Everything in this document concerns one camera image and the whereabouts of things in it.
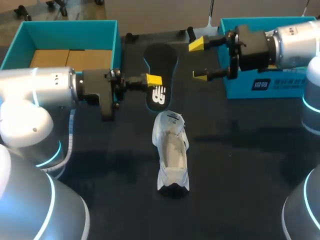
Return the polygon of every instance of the white logo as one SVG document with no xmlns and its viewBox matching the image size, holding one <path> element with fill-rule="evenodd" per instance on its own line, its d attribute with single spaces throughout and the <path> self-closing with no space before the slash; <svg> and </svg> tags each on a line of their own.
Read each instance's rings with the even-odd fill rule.
<svg viewBox="0 0 320 240">
<path fill-rule="evenodd" d="M 152 100 L 158 104 L 165 104 L 166 88 L 163 86 L 156 86 L 152 91 Z"/>
</svg>

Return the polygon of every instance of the white sneaker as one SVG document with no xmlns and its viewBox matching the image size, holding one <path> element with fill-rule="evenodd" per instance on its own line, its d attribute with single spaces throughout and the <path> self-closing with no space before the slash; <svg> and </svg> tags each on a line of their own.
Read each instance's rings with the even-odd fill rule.
<svg viewBox="0 0 320 240">
<path fill-rule="evenodd" d="M 185 132 L 185 121 L 173 111 L 163 111 L 155 118 L 152 143 L 158 148 L 160 170 L 157 189 L 178 185 L 189 191 L 187 150 L 189 142 Z"/>
</svg>

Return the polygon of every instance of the insole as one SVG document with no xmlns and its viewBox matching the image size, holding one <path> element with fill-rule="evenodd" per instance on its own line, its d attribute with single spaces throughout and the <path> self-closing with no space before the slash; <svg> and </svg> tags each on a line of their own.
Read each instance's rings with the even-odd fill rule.
<svg viewBox="0 0 320 240">
<path fill-rule="evenodd" d="M 146 105 L 151 111 L 165 111 L 171 102 L 172 82 L 178 56 L 173 47 L 165 43 L 154 43 L 146 48 L 143 59 L 149 74 L 161 76 L 162 86 L 150 86 L 146 91 Z"/>
<path fill-rule="evenodd" d="M 169 168 L 184 169 L 185 161 L 182 153 L 182 140 L 172 133 L 167 133 L 164 139 L 164 164 Z"/>
</svg>

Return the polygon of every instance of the dark tabletop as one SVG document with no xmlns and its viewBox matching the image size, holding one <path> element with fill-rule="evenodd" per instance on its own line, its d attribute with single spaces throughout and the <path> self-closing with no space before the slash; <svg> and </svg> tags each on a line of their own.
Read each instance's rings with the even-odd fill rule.
<svg viewBox="0 0 320 240">
<path fill-rule="evenodd" d="M 128 92 L 114 122 L 81 105 L 61 181 L 88 204 L 89 239 L 284 240 L 283 204 L 315 166 L 311 146 L 319 144 L 301 128 L 301 100 L 227 100 L 221 79 L 191 77 L 219 67 L 214 49 L 189 54 L 187 43 L 152 35 L 125 46 L 126 77 L 148 71 L 144 49 L 158 41 L 174 42 L 178 55 L 169 109 L 185 120 L 190 192 L 179 199 L 157 192 L 157 114 L 144 94 Z M 66 148 L 68 112 L 52 115 Z"/>
</svg>

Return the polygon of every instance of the teal box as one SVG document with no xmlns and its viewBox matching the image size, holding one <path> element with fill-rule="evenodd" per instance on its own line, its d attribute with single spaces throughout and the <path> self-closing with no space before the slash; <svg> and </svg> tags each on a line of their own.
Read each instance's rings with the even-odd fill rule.
<svg viewBox="0 0 320 240">
<path fill-rule="evenodd" d="M 121 40 L 117 21 L 24 21 L 0 69 L 29 68 L 36 50 L 85 49 L 112 50 L 110 68 L 120 68 Z"/>
<path fill-rule="evenodd" d="M 238 25 L 246 24 L 251 31 L 265 32 L 293 24 L 316 20 L 314 17 L 246 17 L 221 18 L 218 33 L 225 35 L 227 31 Z M 221 68 L 229 66 L 229 54 L 225 45 L 218 47 L 218 58 Z M 256 98 L 301 98 L 306 83 L 306 67 L 258 73 L 257 70 L 239 70 L 238 78 L 223 78 L 228 99 Z"/>
</svg>

